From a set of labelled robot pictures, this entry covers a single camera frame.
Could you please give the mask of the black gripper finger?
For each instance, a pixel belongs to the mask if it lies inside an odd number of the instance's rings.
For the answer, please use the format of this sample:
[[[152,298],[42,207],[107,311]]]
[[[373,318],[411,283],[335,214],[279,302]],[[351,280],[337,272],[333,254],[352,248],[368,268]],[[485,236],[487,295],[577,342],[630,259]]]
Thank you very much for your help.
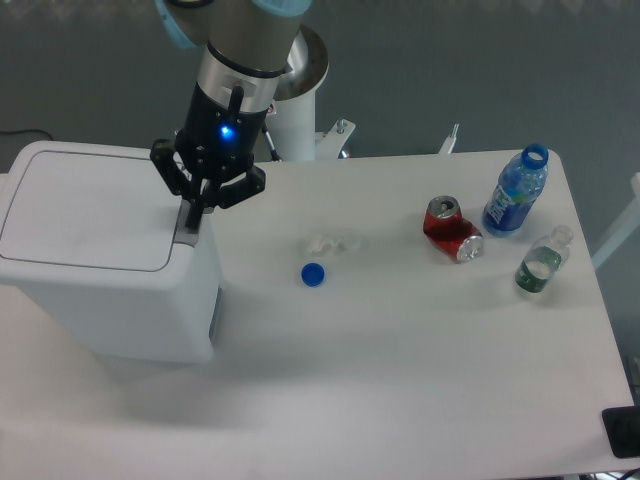
[[[228,209],[264,191],[266,173],[259,167],[253,166],[244,177],[223,185],[221,182],[209,180],[202,193],[205,210],[217,207]]]
[[[198,176],[188,178],[175,162],[175,153],[174,141],[158,139],[152,144],[150,160],[170,193],[188,202],[189,209],[185,227],[188,230],[198,230],[203,216],[203,202],[200,193],[202,179]]]

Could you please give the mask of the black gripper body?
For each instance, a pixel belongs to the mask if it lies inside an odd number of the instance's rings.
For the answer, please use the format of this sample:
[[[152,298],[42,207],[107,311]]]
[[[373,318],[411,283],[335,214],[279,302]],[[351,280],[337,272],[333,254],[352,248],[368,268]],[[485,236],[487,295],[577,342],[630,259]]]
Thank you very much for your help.
[[[253,149],[264,124],[265,111],[244,112],[246,89],[232,86],[230,97],[218,103],[197,86],[177,150],[189,172],[212,181],[228,182],[254,166]]]

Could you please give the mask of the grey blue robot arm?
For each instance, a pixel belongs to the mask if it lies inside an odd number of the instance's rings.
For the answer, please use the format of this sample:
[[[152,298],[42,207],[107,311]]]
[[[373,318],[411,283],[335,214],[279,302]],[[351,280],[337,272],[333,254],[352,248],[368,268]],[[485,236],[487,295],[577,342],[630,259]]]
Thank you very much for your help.
[[[254,164],[279,78],[309,9],[307,1],[159,1],[169,34],[203,46],[183,127],[156,140],[150,159],[170,192],[188,205],[185,226],[261,193]]]

